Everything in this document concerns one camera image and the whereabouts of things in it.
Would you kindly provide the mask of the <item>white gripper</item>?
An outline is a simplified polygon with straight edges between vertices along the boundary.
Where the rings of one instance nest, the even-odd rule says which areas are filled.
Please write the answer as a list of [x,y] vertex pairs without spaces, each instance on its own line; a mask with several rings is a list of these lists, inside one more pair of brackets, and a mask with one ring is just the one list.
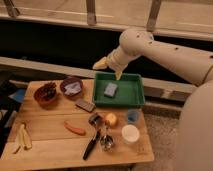
[[116,80],[120,80],[123,74],[122,71],[128,66],[129,62],[129,56],[122,49],[114,49],[107,58],[103,57],[97,61],[92,69],[101,70],[109,67],[115,71]]

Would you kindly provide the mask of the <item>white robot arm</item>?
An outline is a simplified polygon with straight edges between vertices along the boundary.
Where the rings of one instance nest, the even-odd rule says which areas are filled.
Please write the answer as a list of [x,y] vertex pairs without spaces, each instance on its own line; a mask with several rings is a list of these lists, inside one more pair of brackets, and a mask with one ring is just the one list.
[[150,32],[130,28],[93,68],[109,68],[120,78],[142,56],[168,70],[172,80],[196,87],[180,114],[173,171],[213,171],[213,51],[157,41]]

